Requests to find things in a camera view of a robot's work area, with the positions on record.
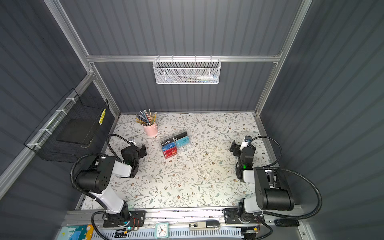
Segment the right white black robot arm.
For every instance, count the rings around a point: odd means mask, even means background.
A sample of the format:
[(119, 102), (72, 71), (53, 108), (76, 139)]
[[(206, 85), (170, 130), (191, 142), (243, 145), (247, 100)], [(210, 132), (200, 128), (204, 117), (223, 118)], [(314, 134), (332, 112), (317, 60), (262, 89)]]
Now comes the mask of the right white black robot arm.
[(230, 152), (238, 158), (235, 166), (237, 179), (255, 187), (255, 196), (241, 199), (237, 212), (232, 214), (246, 222), (250, 221), (251, 214), (260, 216), (269, 210), (291, 211), (295, 206), (285, 174), (271, 168), (279, 159), (263, 167), (253, 167), (256, 148), (251, 141), (251, 137), (246, 136), (240, 145), (233, 141), (230, 146)]

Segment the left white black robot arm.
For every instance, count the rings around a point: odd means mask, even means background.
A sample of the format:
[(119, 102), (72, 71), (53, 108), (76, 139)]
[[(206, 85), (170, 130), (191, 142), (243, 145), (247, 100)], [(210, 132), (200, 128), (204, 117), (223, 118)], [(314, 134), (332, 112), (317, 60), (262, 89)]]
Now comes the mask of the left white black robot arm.
[(133, 231), (145, 222), (145, 211), (131, 211), (128, 204), (109, 185), (111, 177), (133, 178), (138, 172), (139, 160), (147, 155), (145, 145), (141, 148), (128, 146), (121, 150), (124, 160), (131, 165), (105, 154), (87, 154), (73, 163), (70, 170), (72, 186), (82, 194), (95, 200), (103, 207), (101, 211), (105, 228), (128, 228)]

